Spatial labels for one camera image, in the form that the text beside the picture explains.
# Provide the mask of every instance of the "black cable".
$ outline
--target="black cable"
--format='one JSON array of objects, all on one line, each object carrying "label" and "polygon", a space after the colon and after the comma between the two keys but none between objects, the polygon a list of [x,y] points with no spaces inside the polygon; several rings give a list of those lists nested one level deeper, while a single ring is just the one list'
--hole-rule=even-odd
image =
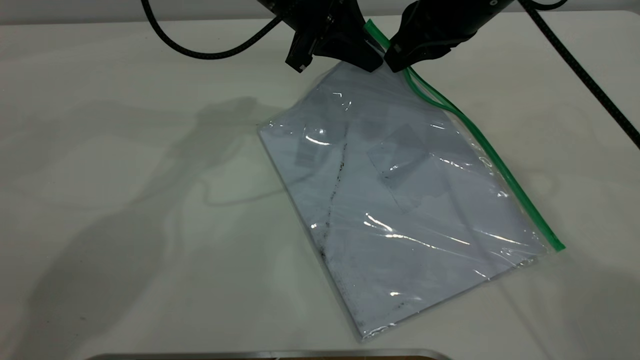
[{"label": "black cable", "polygon": [[555,10],[560,6],[564,5],[567,1],[568,0],[560,0],[554,4],[541,4],[541,3],[537,3],[536,1],[529,0],[529,3],[536,10],[547,11],[547,10]]},{"label": "black cable", "polygon": [[203,60],[219,60],[219,59],[229,58],[234,55],[238,55],[239,53],[251,47],[251,45],[258,42],[258,40],[262,39],[264,35],[267,35],[269,31],[275,28],[276,25],[278,25],[280,21],[282,21],[282,19],[286,17],[293,10],[293,8],[296,6],[299,0],[293,1],[291,5],[288,7],[288,9],[286,9],[286,11],[284,11],[282,15],[276,16],[273,20],[269,22],[269,24],[267,24],[264,28],[258,31],[249,40],[243,42],[241,45],[231,50],[222,51],[220,53],[199,53],[198,51],[189,50],[189,49],[186,49],[185,47],[178,45],[175,41],[171,40],[171,38],[166,33],[164,33],[162,28],[160,28],[160,25],[158,24],[158,21],[156,20],[156,17],[154,16],[153,11],[151,10],[151,5],[149,5],[149,0],[141,0],[141,1],[142,1],[142,8],[145,10],[145,15],[147,16],[147,20],[149,20],[149,24],[151,24],[151,27],[154,29],[158,37],[165,44],[167,44],[173,50],[176,50],[178,53],[186,56],[190,56],[192,58],[203,59]]},{"label": "black cable", "polygon": [[536,9],[540,8],[540,6],[555,6],[552,8],[556,8],[557,4],[564,4],[566,0],[560,0],[560,2],[553,5],[542,5],[535,3],[532,0],[518,0],[524,10],[529,14],[533,22],[540,28],[540,31],[544,34],[544,36],[549,40],[551,45],[556,49],[556,51],[562,56],[565,62],[571,67],[573,72],[578,75],[578,78],[582,80],[582,82],[587,86],[589,91],[600,101],[600,104],[609,112],[609,114],[613,117],[613,119],[620,125],[622,130],[629,136],[631,141],[640,149],[640,133],[638,130],[631,124],[631,122],[627,119],[627,117],[622,114],[622,111],[618,109],[618,107],[611,101],[611,99],[605,94],[605,92],[598,86],[598,84],[593,80],[593,78],[584,70],[584,67],[580,65],[578,60],[576,60],[573,55],[569,52],[569,50],[564,46],[564,44],[558,39],[556,34],[549,28],[549,25],[542,19],[540,14],[536,11]]}]

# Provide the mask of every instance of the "ziplock bag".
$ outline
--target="ziplock bag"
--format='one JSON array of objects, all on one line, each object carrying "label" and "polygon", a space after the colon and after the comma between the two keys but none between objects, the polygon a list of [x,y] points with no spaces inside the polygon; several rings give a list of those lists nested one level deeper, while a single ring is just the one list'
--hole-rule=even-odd
[{"label": "ziplock bag", "polygon": [[564,248],[495,151],[438,107],[464,115],[416,96],[407,71],[340,63],[260,129],[362,339]]}]

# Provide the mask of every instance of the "plastic bag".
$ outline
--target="plastic bag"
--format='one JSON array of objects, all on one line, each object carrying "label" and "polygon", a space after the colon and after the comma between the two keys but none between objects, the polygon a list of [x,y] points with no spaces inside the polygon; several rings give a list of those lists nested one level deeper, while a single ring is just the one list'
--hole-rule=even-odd
[{"label": "plastic bag", "polygon": [[260,137],[363,339],[554,250],[461,124],[386,65],[338,64]]}]

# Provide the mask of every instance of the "table surface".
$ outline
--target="table surface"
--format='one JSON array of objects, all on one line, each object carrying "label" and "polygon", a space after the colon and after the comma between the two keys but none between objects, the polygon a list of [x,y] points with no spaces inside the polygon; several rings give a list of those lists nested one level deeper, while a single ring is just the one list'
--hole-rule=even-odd
[{"label": "table surface", "polygon": [[[640,17],[545,14],[640,126]],[[399,17],[377,17],[388,35]],[[266,20],[163,24],[228,49]],[[567,245],[364,344],[257,137],[336,64],[283,24],[216,62],[148,24],[0,27],[0,357],[426,348],[640,356],[640,152],[531,20],[415,66],[482,129]]]}]

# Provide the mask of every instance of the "white table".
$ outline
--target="white table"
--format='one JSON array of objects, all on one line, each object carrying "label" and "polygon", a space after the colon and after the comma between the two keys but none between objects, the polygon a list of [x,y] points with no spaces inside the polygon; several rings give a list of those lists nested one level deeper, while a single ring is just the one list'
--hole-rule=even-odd
[{"label": "white table", "polygon": [[[545,18],[640,126],[640,17]],[[388,35],[399,24],[374,20]],[[214,51],[265,22],[164,27]],[[145,23],[0,27],[1,358],[640,356],[640,152],[522,13],[415,68],[483,130],[568,249],[359,344],[257,138],[336,63],[297,74],[291,36],[280,25],[212,62]]]}]

